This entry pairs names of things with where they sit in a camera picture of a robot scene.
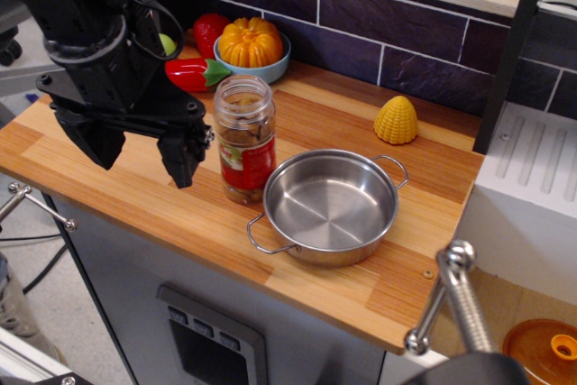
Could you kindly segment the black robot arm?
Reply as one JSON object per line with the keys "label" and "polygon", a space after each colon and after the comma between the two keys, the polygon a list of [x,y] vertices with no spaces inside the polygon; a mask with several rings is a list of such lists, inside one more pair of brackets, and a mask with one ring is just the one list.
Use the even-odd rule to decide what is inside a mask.
{"label": "black robot arm", "polygon": [[192,183],[213,139],[204,105],[167,77],[152,0],[22,0],[56,72],[38,88],[66,135],[110,169],[128,133],[154,137],[179,188]]}

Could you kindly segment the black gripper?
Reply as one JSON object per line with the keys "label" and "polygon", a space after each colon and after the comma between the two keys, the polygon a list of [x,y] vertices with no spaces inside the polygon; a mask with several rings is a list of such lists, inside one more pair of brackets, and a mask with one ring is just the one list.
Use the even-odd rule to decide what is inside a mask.
{"label": "black gripper", "polygon": [[35,16],[50,59],[62,70],[41,78],[64,133],[99,167],[110,170],[125,133],[157,137],[165,169],[178,188],[192,186],[206,158],[212,127],[202,103],[170,82],[171,56],[160,42],[150,0],[119,8],[96,0],[42,0]]}

